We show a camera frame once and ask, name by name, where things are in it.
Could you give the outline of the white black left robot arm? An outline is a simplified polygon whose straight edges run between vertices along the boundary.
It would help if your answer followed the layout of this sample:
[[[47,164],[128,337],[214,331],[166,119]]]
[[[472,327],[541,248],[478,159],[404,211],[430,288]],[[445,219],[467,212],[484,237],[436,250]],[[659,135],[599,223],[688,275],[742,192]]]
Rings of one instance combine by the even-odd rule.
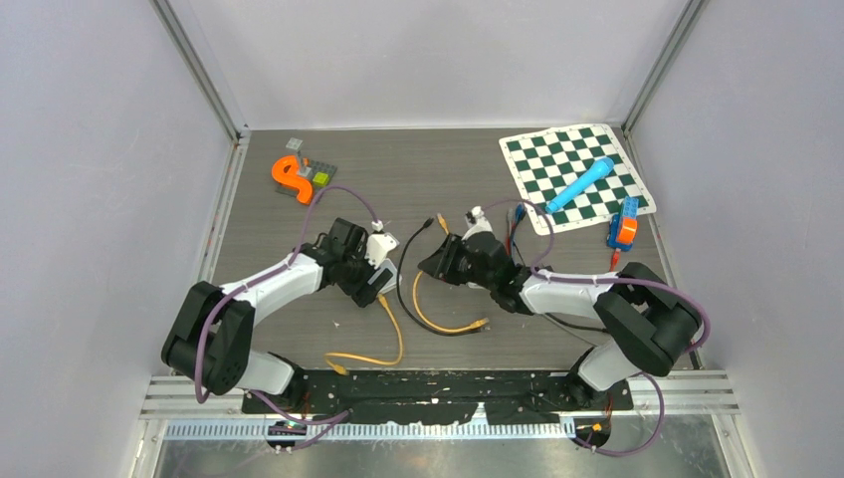
[[[215,286],[194,284],[163,343],[161,359],[192,378],[201,391],[222,395],[234,388],[257,390],[278,410],[297,410],[306,396],[296,365],[253,349],[253,331],[263,319],[301,297],[335,286],[360,308],[394,283],[388,254],[397,239],[367,232],[342,218],[316,241],[304,243],[279,263],[246,279]]]

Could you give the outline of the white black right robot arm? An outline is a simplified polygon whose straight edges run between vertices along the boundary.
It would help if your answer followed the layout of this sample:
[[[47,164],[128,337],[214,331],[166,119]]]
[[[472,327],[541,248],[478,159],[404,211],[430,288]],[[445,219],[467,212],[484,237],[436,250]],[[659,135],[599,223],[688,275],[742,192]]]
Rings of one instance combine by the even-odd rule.
[[[561,314],[600,322],[606,343],[585,353],[568,375],[568,395],[593,408],[608,389],[639,372],[665,376],[705,325],[692,300],[631,262],[619,272],[561,274],[518,264],[491,232],[449,235],[419,269],[454,286],[474,284],[503,310],[520,315]]]

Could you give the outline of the white switch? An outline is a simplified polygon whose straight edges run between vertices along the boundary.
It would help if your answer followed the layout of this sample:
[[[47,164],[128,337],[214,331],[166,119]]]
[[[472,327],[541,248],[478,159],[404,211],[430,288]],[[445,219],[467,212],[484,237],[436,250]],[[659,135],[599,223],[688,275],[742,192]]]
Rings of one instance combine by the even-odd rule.
[[[377,295],[386,295],[393,291],[401,282],[401,276],[394,262],[387,258],[376,269],[369,284],[375,289]]]

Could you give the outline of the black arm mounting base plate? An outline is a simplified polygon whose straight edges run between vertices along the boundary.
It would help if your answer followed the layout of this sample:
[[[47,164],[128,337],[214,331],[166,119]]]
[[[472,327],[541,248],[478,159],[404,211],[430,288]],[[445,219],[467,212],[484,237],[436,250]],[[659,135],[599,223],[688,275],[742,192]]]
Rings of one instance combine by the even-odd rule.
[[[627,382],[580,402],[564,373],[550,370],[332,370],[298,371],[280,395],[250,395],[247,414],[290,414],[352,424],[464,424],[484,411],[494,425],[552,423],[560,412],[628,411]]]

